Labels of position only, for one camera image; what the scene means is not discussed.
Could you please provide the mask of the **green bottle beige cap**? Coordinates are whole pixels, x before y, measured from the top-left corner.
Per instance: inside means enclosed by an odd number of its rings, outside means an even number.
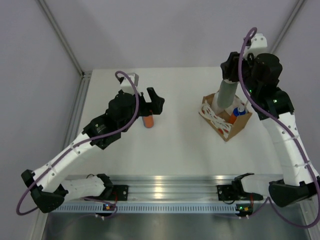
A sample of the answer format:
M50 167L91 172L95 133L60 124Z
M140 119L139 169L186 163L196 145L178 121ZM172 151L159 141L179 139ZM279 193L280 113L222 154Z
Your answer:
M234 101L236 90L238 87L237 82L224 79L220 84L217 98L217 106L221 109L227 109Z

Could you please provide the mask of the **blue orange spray bottle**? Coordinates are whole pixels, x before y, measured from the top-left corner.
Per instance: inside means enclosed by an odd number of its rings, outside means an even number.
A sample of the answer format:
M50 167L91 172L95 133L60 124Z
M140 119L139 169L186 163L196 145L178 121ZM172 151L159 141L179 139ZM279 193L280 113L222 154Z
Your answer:
M143 125L145 128L152 128L154 126L154 118L153 115L143 116L142 117Z

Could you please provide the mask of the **watermelon print canvas bag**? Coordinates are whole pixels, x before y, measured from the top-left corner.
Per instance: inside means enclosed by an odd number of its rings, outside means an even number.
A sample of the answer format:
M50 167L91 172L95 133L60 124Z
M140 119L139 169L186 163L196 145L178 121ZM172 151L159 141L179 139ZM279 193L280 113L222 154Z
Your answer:
M252 113L248 111L245 103L235 95L232 105L216 114L211 108L215 99L215 93L204 96L198 113L225 142L228 142L245 128ZM233 115L233 110L237 108L244 109L244 114Z

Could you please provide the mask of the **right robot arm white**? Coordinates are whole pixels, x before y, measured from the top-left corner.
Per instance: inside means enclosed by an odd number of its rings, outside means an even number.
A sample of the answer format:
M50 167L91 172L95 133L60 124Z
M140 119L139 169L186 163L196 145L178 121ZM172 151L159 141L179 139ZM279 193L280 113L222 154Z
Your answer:
M243 174L232 192L244 199L250 193L270 197L279 207L297 203L320 193L320 174L311 163L296 125L289 95L278 87L283 70L270 53L242 57L231 52L221 65L223 80L239 83L267 130L280 162L282 176Z

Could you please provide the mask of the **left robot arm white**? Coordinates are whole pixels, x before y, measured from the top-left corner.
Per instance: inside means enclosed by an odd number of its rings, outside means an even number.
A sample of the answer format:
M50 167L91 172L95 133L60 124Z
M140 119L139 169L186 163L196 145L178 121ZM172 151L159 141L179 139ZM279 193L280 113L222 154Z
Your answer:
M130 94L120 90L108 103L105 113L92 119L66 149L44 166L27 169L21 174L28 193L42 213L50 213L63 203L80 198L114 200L114 184L104 173L76 180L66 178L91 154L119 140L137 118L162 113L165 99L152 87L146 90L149 102L143 93Z

